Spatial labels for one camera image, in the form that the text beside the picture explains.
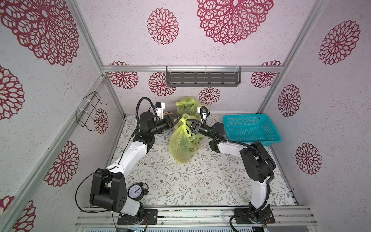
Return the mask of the avocado print green plastic bag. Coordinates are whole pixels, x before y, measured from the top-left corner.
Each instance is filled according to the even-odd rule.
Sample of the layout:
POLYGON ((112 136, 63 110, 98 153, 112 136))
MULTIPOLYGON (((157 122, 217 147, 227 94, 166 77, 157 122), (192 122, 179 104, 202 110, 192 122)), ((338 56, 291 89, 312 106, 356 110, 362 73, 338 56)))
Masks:
POLYGON ((198 108, 202 107, 202 104, 195 100, 193 97, 183 97, 180 101, 176 102, 177 114, 183 115, 188 114, 190 116, 199 116, 198 108))

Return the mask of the plain green plastic bag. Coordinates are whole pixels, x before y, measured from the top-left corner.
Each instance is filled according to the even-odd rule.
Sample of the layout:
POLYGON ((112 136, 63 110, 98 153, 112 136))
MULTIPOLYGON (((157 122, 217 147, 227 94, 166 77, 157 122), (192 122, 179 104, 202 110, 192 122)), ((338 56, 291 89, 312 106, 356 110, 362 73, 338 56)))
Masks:
POLYGON ((189 162, 197 153, 205 136, 191 132, 190 125, 197 117, 183 114, 182 119, 174 127, 175 130, 170 138, 169 150, 178 163, 189 162))

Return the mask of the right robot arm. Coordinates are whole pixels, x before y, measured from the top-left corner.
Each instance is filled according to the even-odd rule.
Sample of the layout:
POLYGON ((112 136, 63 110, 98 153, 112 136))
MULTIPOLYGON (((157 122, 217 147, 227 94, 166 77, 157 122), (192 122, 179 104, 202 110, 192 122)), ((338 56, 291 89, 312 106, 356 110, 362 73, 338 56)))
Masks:
POLYGON ((212 139, 209 147, 220 154, 241 158, 248 176, 253 180, 250 212, 263 211, 268 206, 270 182, 274 179, 275 163, 262 143, 240 143, 225 138, 224 124, 215 123, 209 127, 196 119, 188 119, 192 133, 201 134, 212 139))

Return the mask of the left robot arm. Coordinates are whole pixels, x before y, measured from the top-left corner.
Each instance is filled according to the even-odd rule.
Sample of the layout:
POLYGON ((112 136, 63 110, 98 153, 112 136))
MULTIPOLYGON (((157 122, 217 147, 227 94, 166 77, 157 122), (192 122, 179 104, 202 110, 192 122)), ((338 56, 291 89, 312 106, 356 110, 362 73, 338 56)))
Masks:
POLYGON ((136 216, 141 204, 128 197, 125 175, 145 156, 155 142, 155 135, 167 131, 180 122, 182 115, 169 114, 155 121, 151 112, 137 118, 133 139, 122 156, 105 169, 97 169, 92 176, 89 202, 108 211, 136 216))

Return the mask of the plush doll toy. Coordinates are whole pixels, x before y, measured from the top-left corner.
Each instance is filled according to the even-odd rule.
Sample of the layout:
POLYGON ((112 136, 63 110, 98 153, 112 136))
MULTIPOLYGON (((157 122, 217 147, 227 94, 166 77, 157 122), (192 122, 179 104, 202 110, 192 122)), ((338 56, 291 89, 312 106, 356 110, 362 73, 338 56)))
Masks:
POLYGON ((174 116, 174 114, 172 112, 164 112, 163 113, 164 118, 172 118, 173 116, 174 116))

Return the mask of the teal plastic basket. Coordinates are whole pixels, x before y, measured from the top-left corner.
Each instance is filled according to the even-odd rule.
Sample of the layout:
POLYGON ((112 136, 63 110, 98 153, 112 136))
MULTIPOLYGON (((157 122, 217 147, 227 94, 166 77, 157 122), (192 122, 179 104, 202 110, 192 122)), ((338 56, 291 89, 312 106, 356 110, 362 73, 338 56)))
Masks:
POLYGON ((282 142, 278 129, 266 114, 228 115, 223 117, 223 124, 229 140, 261 142, 265 147, 282 142))

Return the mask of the black alarm clock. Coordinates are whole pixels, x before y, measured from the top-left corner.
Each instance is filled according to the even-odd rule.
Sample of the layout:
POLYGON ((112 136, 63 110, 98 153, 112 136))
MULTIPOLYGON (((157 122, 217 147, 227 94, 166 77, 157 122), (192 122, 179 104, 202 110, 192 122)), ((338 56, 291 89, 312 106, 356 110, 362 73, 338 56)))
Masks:
POLYGON ((131 185, 128 189, 128 196, 135 200, 142 200, 149 192, 149 186, 145 182, 139 182, 131 185))

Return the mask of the grey wall shelf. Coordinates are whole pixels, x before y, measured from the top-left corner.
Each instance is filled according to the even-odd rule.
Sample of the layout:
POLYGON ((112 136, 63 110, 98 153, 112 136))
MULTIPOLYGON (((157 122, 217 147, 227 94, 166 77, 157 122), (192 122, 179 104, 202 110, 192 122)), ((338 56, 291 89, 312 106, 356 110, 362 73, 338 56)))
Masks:
POLYGON ((237 87, 241 83, 241 71, 171 71, 166 67, 165 80, 169 87, 237 87))

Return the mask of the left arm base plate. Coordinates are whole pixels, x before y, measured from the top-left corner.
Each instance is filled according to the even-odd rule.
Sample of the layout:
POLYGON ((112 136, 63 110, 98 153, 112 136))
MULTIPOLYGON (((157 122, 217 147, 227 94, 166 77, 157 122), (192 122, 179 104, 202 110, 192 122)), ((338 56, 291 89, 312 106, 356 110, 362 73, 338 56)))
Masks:
POLYGON ((120 213, 118 225, 156 225, 158 218, 157 209, 140 209, 135 216, 120 213))

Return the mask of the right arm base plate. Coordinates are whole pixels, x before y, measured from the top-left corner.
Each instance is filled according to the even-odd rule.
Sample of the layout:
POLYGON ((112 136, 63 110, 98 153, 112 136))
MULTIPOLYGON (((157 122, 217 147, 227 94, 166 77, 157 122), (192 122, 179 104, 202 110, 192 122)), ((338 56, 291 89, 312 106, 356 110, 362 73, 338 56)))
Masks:
POLYGON ((273 212, 268 205, 262 211, 247 216, 235 218, 237 224, 274 224, 276 223, 273 212))

